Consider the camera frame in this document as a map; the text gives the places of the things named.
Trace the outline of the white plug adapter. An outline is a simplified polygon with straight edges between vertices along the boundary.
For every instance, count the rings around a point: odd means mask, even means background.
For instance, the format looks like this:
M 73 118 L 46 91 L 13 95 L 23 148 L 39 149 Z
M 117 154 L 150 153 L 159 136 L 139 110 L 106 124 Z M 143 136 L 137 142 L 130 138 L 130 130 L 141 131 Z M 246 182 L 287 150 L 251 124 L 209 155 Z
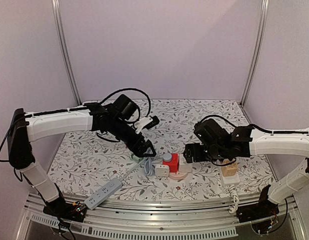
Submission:
M 168 177 L 170 174 L 170 167 L 165 164 L 156 164 L 154 171 L 156 176 Z

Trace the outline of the light green plug adapter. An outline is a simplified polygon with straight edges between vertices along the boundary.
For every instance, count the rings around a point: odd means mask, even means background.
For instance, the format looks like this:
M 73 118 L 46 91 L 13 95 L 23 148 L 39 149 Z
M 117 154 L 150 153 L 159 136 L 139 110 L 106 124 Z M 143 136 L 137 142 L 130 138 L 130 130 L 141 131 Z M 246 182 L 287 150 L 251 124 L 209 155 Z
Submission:
M 132 154 L 132 155 L 131 155 L 131 159 L 132 159 L 134 162 L 136 162 L 136 163 L 139 163 L 140 161 L 143 160 L 142 157 L 138 157 L 138 156 L 136 156 L 135 154 Z

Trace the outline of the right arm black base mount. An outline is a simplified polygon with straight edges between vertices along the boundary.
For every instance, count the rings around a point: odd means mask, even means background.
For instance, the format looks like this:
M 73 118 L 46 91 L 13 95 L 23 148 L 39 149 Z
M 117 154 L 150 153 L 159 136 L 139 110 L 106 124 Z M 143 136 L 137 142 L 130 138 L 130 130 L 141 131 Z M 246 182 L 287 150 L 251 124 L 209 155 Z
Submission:
M 279 213 L 278 204 L 268 200 L 238 207 L 236 217 L 240 223 L 255 221 L 274 216 Z

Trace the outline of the grey blue power strip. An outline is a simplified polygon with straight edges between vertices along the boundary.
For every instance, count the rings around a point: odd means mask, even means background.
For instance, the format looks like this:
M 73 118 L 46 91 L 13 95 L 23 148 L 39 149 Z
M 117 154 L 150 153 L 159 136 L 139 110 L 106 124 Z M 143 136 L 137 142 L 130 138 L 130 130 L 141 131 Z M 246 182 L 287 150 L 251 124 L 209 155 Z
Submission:
M 121 180 L 113 178 L 104 186 L 98 189 L 95 193 L 84 200 L 84 204 L 88 209 L 94 210 L 97 206 L 107 200 L 112 194 L 123 186 Z

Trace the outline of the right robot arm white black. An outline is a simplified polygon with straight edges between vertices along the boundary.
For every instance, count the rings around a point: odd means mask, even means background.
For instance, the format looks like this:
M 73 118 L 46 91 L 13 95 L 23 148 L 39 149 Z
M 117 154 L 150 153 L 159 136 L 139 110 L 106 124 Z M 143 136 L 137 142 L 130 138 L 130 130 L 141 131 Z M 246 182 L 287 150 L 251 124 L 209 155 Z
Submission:
M 253 214 L 264 218 L 286 197 L 309 184 L 309 128 L 300 130 L 268 130 L 255 124 L 234 126 L 232 132 L 222 128 L 214 115 L 208 115 L 194 125 L 199 143 L 185 145 L 187 163 L 233 160 L 258 155 L 293 155 L 304 160 L 278 182 L 262 190 Z

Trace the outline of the round pink socket base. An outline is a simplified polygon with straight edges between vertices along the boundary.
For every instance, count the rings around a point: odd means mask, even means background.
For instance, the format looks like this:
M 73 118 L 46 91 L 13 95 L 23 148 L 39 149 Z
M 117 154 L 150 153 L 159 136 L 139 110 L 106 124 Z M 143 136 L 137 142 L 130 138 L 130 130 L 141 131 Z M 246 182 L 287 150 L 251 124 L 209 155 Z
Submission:
M 172 180 L 176 180 L 176 181 L 179 181 L 179 180 L 183 180 L 185 179 L 187 176 L 188 176 L 188 172 L 170 172 L 168 177 Z

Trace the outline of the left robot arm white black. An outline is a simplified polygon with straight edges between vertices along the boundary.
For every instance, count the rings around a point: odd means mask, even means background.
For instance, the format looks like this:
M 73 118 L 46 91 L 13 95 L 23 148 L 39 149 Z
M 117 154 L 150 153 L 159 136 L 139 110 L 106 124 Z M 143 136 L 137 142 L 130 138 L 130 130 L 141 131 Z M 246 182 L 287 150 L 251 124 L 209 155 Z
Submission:
M 124 88 L 117 90 L 119 97 L 109 104 L 102 100 L 52 111 L 26 113 L 23 108 L 14 111 L 10 127 L 2 140 L 2 144 L 7 144 L 6 162 L 31 183 L 58 217 L 65 217 L 69 206 L 59 188 L 36 162 L 31 143 L 69 132 L 99 131 L 112 134 L 117 141 L 124 142 L 139 158 L 156 156 L 152 142 L 145 139 L 142 130 L 149 130 L 159 120 L 148 112 L 145 117 L 138 116 L 131 121 L 133 114 L 141 110 L 124 94 L 125 91 Z

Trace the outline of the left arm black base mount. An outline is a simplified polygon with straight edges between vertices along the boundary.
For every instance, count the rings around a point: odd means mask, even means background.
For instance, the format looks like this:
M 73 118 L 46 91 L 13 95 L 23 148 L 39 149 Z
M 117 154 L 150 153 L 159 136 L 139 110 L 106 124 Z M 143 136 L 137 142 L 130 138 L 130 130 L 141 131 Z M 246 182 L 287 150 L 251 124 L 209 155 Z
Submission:
M 43 213 L 61 219 L 83 223 L 86 217 L 87 208 L 79 201 L 68 203 L 66 201 L 54 200 L 45 204 Z

